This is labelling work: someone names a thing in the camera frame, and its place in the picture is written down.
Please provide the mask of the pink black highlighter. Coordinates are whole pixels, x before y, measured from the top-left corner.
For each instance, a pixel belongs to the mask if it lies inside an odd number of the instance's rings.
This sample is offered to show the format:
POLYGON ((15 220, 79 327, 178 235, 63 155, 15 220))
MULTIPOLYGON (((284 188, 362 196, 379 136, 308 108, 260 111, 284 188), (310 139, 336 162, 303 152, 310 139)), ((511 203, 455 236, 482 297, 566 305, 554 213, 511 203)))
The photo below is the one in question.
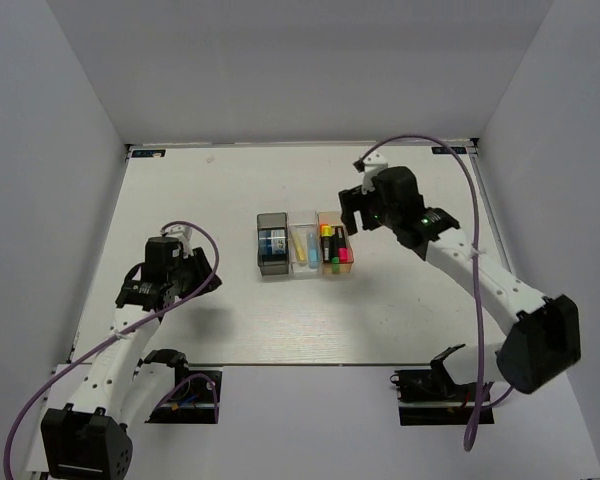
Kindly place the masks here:
POLYGON ((336 226, 334 229, 334 245, 335 253, 334 259, 338 260, 340 264, 346 264, 349 262, 349 250, 346 241, 345 230, 343 226, 336 226))

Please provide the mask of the yellow black highlighter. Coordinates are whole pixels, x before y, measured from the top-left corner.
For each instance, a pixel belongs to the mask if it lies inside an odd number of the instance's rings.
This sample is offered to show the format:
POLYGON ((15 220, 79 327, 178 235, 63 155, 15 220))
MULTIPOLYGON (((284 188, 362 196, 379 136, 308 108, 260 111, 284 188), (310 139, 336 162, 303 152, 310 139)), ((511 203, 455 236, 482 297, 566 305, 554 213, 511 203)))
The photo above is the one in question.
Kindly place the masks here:
POLYGON ((321 246, 322 261, 324 263, 329 263, 329 254, 328 254, 329 239, 333 235, 333 230, 329 224, 326 224, 326 225, 328 225, 327 231, 326 231, 327 235, 324 237, 320 236, 320 246, 321 246))

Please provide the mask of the green black highlighter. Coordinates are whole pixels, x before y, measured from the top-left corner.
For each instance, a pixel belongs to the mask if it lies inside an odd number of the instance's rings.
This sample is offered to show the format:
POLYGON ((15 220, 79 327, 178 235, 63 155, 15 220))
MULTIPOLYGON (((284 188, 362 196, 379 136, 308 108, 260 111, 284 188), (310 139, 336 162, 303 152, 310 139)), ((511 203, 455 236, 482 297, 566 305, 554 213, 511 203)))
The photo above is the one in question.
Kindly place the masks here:
POLYGON ((333 234, 329 239, 329 264, 331 265, 331 273, 333 275, 340 273, 340 255, 338 237, 333 234))

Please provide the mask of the blue highlighter pen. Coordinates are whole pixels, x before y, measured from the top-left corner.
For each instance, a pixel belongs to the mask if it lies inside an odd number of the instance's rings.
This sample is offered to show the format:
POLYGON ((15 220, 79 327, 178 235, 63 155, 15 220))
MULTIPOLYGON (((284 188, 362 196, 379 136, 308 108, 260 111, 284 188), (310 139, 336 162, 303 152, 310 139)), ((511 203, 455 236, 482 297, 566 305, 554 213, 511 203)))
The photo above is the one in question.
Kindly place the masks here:
POLYGON ((320 262, 318 239, 314 229, 307 232, 308 265, 311 269, 317 269, 320 262))

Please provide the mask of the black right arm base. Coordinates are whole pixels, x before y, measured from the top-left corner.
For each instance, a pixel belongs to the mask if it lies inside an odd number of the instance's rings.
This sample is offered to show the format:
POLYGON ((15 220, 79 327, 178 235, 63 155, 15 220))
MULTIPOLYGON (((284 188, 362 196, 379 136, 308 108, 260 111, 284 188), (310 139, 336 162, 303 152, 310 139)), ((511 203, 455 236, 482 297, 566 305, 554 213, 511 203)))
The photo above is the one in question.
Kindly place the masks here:
POLYGON ((461 426, 469 422, 476 403, 478 353, 475 347, 454 345, 427 364, 395 370, 402 426, 461 426))

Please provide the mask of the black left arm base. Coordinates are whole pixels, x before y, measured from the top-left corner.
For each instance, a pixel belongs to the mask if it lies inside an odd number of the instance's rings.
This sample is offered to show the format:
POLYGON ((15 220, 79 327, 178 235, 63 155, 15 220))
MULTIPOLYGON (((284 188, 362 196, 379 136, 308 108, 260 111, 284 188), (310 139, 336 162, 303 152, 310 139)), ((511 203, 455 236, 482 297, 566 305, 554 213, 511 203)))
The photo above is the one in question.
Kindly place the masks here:
POLYGON ((154 424, 217 424, 223 380, 221 368, 202 368, 188 362, 184 353, 173 349, 151 351, 145 365, 162 364, 169 369, 176 388, 151 413, 154 424))

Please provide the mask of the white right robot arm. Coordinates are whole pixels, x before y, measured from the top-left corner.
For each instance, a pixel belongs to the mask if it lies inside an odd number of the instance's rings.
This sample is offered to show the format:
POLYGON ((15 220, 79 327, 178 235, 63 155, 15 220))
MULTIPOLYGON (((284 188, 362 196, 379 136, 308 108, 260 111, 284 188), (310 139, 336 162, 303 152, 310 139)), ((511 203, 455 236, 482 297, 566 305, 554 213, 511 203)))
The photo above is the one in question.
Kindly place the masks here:
POLYGON ((566 295, 550 298, 471 246, 460 223, 428 207, 415 175, 390 167, 366 184, 339 193, 341 220, 353 235, 386 227, 399 244, 439 269, 488 313, 501 343, 446 349, 430 362, 431 384, 452 399, 469 384, 506 382, 531 394, 581 359, 578 307, 566 295))

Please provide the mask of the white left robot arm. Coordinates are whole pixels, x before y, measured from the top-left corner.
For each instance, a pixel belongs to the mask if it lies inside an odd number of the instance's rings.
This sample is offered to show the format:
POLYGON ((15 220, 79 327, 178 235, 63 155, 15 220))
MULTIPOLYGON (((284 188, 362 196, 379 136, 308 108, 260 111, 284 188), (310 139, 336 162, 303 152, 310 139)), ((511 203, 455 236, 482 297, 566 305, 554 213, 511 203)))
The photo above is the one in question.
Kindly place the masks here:
POLYGON ((182 227, 147 240, 143 262, 125 276, 115 300, 109 345, 94 355, 66 404, 45 412, 41 435, 51 477, 124 478, 133 456, 131 426, 189 392, 185 354, 147 345, 167 308, 221 285, 190 233, 182 227))

